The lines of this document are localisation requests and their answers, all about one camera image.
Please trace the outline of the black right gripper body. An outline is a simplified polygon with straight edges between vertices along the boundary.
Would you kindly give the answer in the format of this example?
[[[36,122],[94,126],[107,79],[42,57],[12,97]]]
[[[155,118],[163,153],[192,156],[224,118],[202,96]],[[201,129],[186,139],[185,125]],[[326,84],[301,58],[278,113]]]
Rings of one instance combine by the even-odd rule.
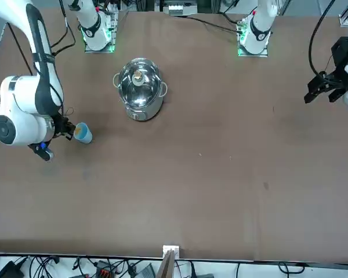
[[[60,136],[68,136],[68,118],[65,116],[62,116],[61,114],[57,114],[55,116],[52,116],[53,123],[54,123],[54,135],[53,138],[58,138]]]

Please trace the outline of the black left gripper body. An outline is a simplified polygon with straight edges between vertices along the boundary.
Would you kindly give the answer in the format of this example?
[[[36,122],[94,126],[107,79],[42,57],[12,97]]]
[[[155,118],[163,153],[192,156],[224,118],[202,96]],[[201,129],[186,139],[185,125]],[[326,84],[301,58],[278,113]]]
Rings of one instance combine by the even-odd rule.
[[[348,63],[348,36],[340,37],[331,47],[332,58],[335,69],[326,75],[326,78],[334,83],[338,83],[336,87],[348,89],[348,74],[345,66]]]

